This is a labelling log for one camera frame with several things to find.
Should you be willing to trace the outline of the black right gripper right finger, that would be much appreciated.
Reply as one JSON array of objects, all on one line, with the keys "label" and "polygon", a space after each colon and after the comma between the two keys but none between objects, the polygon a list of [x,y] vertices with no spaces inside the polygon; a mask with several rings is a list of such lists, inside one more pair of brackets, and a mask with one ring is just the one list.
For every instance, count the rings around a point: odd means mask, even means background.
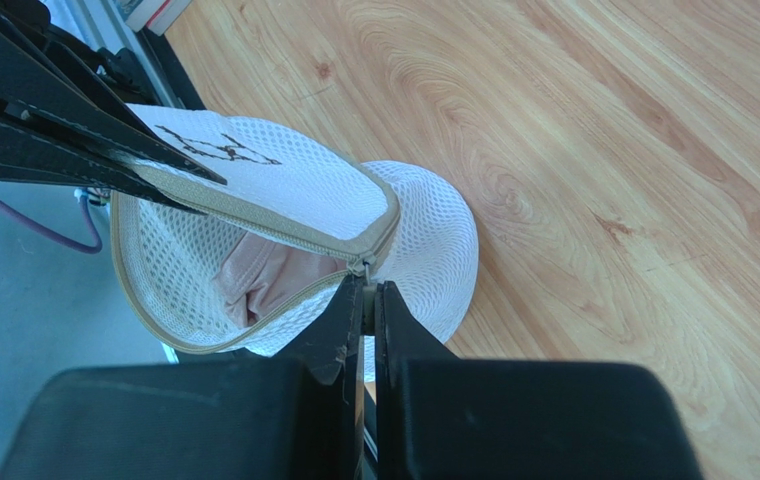
[{"label": "black right gripper right finger", "polygon": [[698,479],[658,377],[627,363],[461,359],[397,286],[374,300],[382,479]]}]

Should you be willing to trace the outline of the white mesh laundry bag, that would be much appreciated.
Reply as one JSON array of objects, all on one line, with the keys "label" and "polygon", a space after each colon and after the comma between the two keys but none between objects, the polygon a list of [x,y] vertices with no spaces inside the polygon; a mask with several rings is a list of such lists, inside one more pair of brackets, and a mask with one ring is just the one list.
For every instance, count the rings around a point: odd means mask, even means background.
[{"label": "white mesh laundry bag", "polygon": [[[411,314],[440,341],[474,296],[473,214],[448,181],[418,165],[347,159],[287,126],[209,110],[132,105],[162,141],[224,178],[169,166],[135,170],[190,212],[115,192],[112,255],[141,323],[192,355],[282,350],[328,306],[345,276],[395,283]],[[226,316],[213,277],[245,233],[346,263],[248,328]]]}]

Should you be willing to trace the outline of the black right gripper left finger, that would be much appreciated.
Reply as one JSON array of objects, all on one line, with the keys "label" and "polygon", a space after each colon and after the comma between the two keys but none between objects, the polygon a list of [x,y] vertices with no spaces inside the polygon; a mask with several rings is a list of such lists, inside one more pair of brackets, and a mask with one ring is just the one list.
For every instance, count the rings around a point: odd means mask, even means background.
[{"label": "black right gripper left finger", "polygon": [[361,478],[365,285],[345,278],[271,357],[56,375],[22,420],[0,478]]}]

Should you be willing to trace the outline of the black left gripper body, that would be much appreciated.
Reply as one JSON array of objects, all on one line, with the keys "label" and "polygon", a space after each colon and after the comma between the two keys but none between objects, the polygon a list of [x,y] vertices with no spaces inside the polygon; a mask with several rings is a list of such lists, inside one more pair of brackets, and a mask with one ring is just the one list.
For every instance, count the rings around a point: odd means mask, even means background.
[{"label": "black left gripper body", "polygon": [[181,63],[169,42],[133,32],[111,1],[0,1],[30,40],[67,46],[125,101],[179,107]]}]

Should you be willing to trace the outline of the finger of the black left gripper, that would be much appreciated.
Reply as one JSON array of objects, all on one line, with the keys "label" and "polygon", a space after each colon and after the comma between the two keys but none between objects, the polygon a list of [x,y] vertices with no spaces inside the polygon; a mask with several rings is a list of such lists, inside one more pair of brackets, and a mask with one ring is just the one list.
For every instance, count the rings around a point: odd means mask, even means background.
[{"label": "finger of the black left gripper", "polygon": [[0,181],[96,187],[190,212],[130,168],[0,116]]},{"label": "finger of the black left gripper", "polygon": [[45,38],[30,40],[1,12],[0,116],[120,163],[137,175],[136,166],[149,161],[219,184],[225,181],[158,138],[67,46]]}]

